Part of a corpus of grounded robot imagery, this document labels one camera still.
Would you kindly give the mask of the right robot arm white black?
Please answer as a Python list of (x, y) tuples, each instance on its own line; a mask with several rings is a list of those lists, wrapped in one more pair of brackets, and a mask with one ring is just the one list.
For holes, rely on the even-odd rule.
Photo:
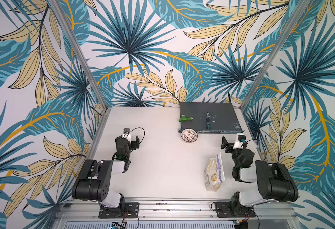
[(289, 171), (284, 164), (254, 160), (254, 152), (247, 148), (243, 134), (237, 134), (233, 143), (223, 136), (221, 149), (231, 154), (234, 162), (232, 177), (237, 182), (255, 183), (247, 191), (235, 192), (229, 202), (215, 203), (219, 218), (243, 218), (255, 216), (255, 206), (269, 202), (295, 202), (299, 197)]

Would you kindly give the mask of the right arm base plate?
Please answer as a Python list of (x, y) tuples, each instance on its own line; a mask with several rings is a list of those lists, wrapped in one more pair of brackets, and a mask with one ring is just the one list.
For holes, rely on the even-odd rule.
[(216, 212), (218, 218), (255, 218), (253, 208), (231, 202), (215, 201), (211, 203), (211, 209)]

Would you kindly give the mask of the patterned breakfast bowl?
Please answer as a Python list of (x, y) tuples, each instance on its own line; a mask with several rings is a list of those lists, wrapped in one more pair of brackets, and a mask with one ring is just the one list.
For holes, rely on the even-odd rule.
[(184, 129), (181, 132), (181, 138), (187, 143), (193, 143), (198, 139), (198, 133), (193, 129)]

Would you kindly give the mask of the oatmeal bag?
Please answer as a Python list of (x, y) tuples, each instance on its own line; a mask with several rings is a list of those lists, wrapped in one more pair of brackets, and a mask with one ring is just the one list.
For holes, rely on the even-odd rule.
[(225, 174), (221, 153), (211, 158), (204, 171), (204, 181), (207, 191), (216, 192), (223, 182), (225, 182)]

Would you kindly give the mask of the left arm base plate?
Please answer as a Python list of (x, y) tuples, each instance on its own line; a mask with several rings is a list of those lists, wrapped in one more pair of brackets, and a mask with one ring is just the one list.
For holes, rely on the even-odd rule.
[(100, 207), (99, 219), (136, 219), (139, 216), (138, 202), (121, 203), (116, 208)]

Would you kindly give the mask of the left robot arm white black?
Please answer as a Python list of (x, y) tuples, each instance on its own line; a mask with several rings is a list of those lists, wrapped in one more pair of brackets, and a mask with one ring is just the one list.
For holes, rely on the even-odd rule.
[(136, 136), (132, 141), (130, 134), (127, 134), (117, 137), (115, 142), (117, 151), (112, 159), (86, 160), (72, 187), (73, 199), (95, 202), (109, 215), (119, 215), (127, 211), (124, 196), (114, 192), (110, 182), (112, 175), (127, 172), (131, 163), (130, 155), (139, 148), (140, 139)]

